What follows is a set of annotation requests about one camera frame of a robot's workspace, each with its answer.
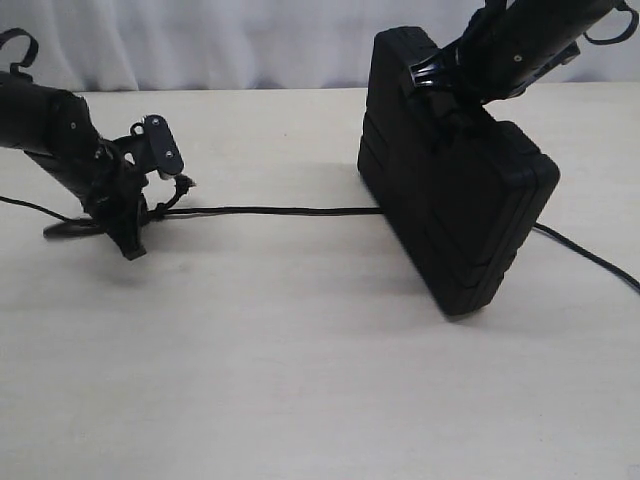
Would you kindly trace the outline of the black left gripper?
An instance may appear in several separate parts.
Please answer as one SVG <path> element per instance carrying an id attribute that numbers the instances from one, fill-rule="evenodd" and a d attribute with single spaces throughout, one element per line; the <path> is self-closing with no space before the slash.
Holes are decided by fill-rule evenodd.
<path id="1" fill-rule="evenodd" d="M 146 254 L 141 230 L 146 200 L 143 188 L 148 184 L 144 170 L 115 141 L 103 139 L 92 164 L 85 211 L 106 232 L 127 260 Z"/>

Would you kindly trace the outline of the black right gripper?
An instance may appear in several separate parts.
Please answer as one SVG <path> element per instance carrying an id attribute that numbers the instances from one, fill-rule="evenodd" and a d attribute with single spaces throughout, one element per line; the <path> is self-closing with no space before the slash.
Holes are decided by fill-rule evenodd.
<path id="1" fill-rule="evenodd" d="M 418 135 L 494 135 L 485 105 L 500 97 L 487 51 L 474 43 L 431 45 L 407 61 L 407 126 Z"/>

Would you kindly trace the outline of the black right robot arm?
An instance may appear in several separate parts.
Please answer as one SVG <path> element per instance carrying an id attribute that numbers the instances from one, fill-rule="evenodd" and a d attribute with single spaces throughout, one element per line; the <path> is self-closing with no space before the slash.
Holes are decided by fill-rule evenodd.
<path id="1" fill-rule="evenodd" d="M 420 27 L 397 28 L 403 44 L 399 77 L 403 117 L 397 129 L 422 142 L 514 133 L 483 105 L 524 93 L 526 88 L 580 53 L 578 37 L 612 10 L 631 16 L 609 44 L 628 40 L 639 13 L 624 1 L 488 1 L 463 34 L 443 48 Z"/>

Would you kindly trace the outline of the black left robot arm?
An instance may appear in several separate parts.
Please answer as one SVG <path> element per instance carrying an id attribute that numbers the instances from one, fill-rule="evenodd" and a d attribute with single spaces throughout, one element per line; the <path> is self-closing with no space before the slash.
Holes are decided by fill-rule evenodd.
<path id="1" fill-rule="evenodd" d="M 84 98 L 3 72 L 1 146 L 25 153 L 72 193 L 125 258 L 146 254 L 144 174 L 99 134 Z"/>

